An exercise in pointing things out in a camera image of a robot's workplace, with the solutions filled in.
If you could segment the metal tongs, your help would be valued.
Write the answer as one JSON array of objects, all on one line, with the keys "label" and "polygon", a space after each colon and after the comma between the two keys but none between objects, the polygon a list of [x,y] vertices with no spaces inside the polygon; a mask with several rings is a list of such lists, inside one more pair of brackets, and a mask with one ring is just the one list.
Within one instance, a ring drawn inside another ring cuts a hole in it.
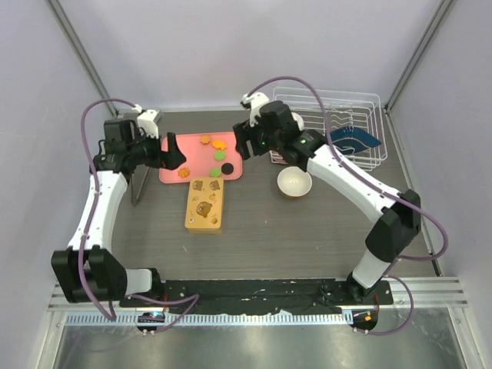
[{"label": "metal tongs", "polygon": [[150,174],[151,169],[149,167],[139,166],[131,175],[129,188],[131,191],[131,204],[134,207],[138,206],[141,202]]}]

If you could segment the silver tin lid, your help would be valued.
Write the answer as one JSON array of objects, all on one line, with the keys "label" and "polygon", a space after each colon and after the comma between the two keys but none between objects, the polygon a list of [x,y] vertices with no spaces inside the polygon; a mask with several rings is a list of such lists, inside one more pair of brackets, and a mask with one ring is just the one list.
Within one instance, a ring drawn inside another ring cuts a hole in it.
[{"label": "silver tin lid", "polygon": [[188,190],[184,226],[190,234],[220,234],[223,208],[222,178],[192,179]]}]

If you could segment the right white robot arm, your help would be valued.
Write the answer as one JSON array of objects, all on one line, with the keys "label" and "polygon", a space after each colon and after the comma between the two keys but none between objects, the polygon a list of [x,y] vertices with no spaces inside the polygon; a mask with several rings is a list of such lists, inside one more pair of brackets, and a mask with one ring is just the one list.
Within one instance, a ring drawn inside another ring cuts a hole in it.
[{"label": "right white robot arm", "polygon": [[306,129],[299,115],[282,101],[263,94],[244,97],[247,121],[234,125],[236,150],[244,160],[269,151],[288,164],[321,179],[355,204],[372,222],[366,250],[347,276],[347,294],[363,304],[401,252],[420,232],[420,196],[380,183],[328,144],[319,131]]}]

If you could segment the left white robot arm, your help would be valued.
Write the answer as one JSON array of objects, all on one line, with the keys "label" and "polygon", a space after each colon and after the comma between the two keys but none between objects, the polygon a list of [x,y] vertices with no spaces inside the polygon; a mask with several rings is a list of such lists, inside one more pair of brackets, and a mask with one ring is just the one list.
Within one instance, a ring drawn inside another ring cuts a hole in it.
[{"label": "left white robot arm", "polygon": [[164,296],[156,268],[126,269],[111,253],[111,241],[121,200],[131,176],[141,165],[175,170],[186,162],[175,133],[161,147],[157,128],[135,119],[116,118],[104,123],[105,136],[89,169],[88,198],[79,225],[63,251],[55,251],[51,264],[70,303],[120,301],[136,294],[146,306],[158,305]]}]

